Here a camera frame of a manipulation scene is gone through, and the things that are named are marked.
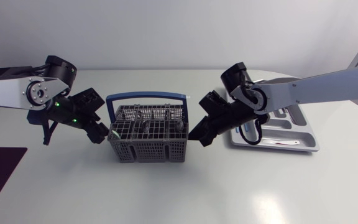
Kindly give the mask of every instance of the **blue basket handle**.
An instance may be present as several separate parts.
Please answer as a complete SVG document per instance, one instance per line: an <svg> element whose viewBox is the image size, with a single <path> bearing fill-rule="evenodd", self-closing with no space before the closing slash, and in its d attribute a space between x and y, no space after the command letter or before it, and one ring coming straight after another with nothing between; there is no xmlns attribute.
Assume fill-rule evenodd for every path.
<svg viewBox="0 0 358 224"><path fill-rule="evenodd" d="M108 95L106 97L107 109L109 111L110 121L112 124L116 121L116 114L114 112L114 107L112 106L112 102L114 100L125 100L131 98L165 98L165 99L181 100L183 103L183 112L185 113L185 122L187 123L189 122L188 115L187 115L186 95L179 94L179 93L160 92L160 91L135 91L135 92Z"/></svg>

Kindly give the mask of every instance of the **white table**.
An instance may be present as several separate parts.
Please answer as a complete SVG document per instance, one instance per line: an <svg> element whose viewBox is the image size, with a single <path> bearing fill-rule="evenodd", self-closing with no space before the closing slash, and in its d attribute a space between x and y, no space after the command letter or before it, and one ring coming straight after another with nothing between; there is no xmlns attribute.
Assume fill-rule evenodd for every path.
<svg viewBox="0 0 358 224"><path fill-rule="evenodd" d="M184 93L192 129L205 115L199 100L213 89L223 95L222 72L80 71L71 94ZM319 152L234 147L226 133L208 147L189 141L184 163L120 164L107 141L92 144L62 124L43 146L26 111L0 108L0 146L29 149L0 193L0 223L358 223L358 106L303 110ZM109 125L107 108L97 113Z"/></svg>

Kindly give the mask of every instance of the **white wall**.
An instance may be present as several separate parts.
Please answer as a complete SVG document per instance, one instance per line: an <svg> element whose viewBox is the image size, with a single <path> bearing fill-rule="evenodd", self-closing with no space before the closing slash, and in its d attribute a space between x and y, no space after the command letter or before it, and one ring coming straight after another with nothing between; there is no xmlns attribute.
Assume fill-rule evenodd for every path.
<svg viewBox="0 0 358 224"><path fill-rule="evenodd" d="M0 0L0 67L58 55L79 69L345 69L357 0Z"/></svg>

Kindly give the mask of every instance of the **gray plastic basket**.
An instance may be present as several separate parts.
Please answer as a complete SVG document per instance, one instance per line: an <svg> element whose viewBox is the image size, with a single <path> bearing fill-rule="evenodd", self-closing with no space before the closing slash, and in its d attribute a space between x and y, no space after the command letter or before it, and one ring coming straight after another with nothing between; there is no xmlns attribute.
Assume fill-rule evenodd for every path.
<svg viewBox="0 0 358 224"><path fill-rule="evenodd" d="M128 98L169 98L182 105L122 105L114 114L112 101ZM184 162L188 139L186 96L165 92L131 92L106 98L111 126L108 141L120 162Z"/></svg>

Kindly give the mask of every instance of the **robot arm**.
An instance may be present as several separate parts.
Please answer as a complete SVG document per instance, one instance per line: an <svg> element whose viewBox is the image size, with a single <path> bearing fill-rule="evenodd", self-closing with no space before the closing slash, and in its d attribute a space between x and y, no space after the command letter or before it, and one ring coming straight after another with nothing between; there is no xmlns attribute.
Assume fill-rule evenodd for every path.
<svg viewBox="0 0 358 224"><path fill-rule="evenodd" d="M221 75L221 80L233 103L226 102L215 91L209 92L200 105L208 113L190 132L190 140L199 140L203 146L212 143L217 134L241 126L255 119L259 140L261 124L268 121L268 113L301 103L317 103L358 99L358 68L327 73L315 77L277 78L254 83L243 63L237 63Z"/></svg>
<svg viewBox="0 0 358 224"><path fill-rule="evenodd" d="M45 145L58 123L84 129L93 143L101 143L108 128L97 123L95 111L104 100L92 88L66 97L75 76L76 67L56 56L40 67L0 68L0 107L29 110L29 123L44 129Z"/></svg>

